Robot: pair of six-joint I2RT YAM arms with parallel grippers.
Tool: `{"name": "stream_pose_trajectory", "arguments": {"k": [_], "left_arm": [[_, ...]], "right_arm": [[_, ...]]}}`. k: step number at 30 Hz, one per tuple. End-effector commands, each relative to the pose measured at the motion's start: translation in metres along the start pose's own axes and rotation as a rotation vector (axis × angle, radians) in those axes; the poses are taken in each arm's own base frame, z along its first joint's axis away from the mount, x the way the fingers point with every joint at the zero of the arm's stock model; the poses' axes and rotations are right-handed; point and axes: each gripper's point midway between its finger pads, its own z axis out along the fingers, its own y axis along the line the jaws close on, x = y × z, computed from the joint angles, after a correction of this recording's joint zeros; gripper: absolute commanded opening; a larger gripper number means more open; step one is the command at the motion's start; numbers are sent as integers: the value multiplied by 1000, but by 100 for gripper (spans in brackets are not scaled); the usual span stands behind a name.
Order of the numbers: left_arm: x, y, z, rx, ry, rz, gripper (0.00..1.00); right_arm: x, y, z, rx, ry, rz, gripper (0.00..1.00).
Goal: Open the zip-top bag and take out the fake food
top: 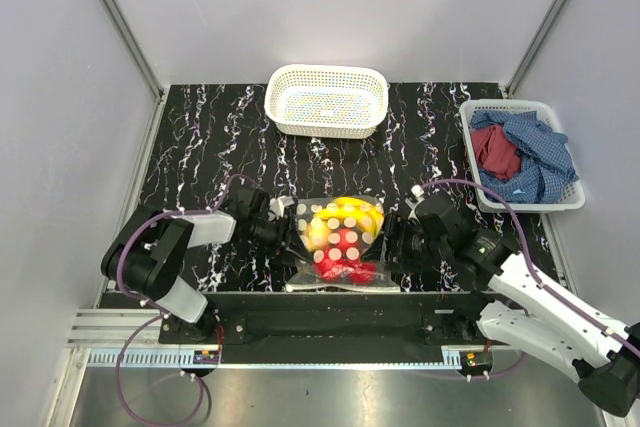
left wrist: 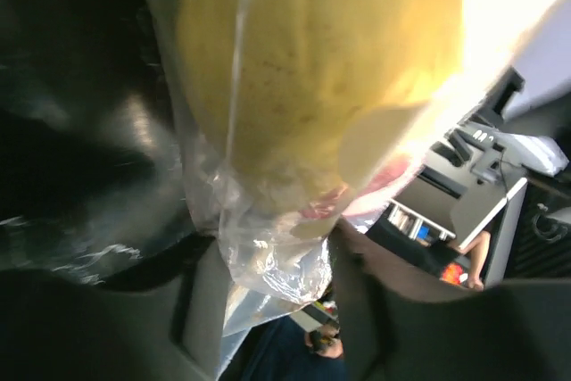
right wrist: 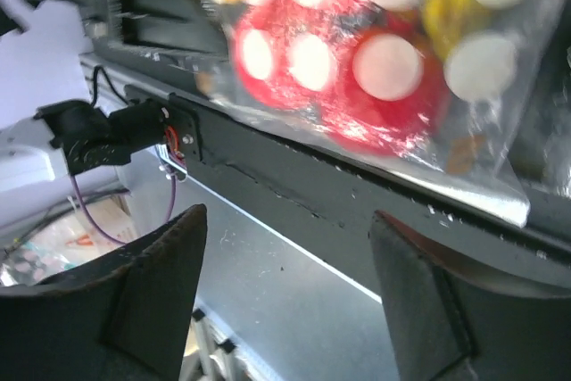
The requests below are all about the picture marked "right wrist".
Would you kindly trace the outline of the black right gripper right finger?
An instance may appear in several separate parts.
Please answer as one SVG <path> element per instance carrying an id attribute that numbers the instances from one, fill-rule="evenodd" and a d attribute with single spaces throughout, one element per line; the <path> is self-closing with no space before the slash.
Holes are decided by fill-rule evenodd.
<path id="1" fill-rule="evenodd" d="M 570 291 L 511 275 L 381 211 L 368 238 L 402 380 L 568 380 Z"/>

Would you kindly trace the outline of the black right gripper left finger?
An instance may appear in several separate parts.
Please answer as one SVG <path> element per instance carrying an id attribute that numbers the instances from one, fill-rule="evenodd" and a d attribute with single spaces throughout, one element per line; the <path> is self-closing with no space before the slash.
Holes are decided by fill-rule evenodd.
<path id="1" fill-rule="evenodd" d="M 197 204 L 84 265 L 3 288 L 2 379 L 177 379 L 206 239 Z"/>

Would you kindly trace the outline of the polka dot zip top bag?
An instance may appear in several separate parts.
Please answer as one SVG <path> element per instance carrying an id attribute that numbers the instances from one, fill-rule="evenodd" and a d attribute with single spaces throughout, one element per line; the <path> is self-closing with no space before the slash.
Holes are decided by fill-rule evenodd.
<path id="1" fill-rule="evenodd" d="M 566 0 L 199 0 L 228 58 L 198 87 L 235 119 L 516 226 L 506 159 Z"/>

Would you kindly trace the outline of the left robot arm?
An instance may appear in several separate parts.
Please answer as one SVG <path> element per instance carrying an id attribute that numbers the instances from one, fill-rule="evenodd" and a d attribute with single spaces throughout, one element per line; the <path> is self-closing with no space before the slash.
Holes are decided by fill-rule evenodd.
<path id="1" fill-rule="evenodd" d="M 109 114 L 84 100 L 42 106 L 1 130 L 2 209 L 17 209 L 22 188 L 75 178 L 100 167 L 119 167 L 165 140 L 171 115 L 150 99 Z"/>

